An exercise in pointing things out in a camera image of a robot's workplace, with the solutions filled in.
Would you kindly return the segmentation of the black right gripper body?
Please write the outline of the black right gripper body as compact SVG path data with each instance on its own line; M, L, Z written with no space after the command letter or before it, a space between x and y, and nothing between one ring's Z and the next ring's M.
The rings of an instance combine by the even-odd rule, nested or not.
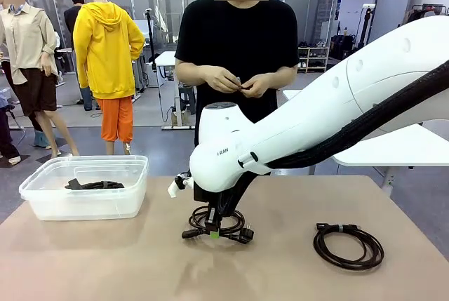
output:
M219 214L225 214L225 203L222 192L214 193L208 192L196 183L194 183L194 200L198 202L207 203L210 207L214 208Z

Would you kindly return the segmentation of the person's right hand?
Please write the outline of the person's right hand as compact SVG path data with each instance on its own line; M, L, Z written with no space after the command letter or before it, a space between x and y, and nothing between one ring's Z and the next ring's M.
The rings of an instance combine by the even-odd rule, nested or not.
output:
M206 66L205 82L221 93L235 93L241 89L241 82L223 67Z

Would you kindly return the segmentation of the person's left hand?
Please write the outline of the person's left hand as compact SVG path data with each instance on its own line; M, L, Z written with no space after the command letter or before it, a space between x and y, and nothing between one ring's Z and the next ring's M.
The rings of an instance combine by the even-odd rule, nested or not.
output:
M261 98L271 88L272 73L258 74L241 84L240 91L247 98Z

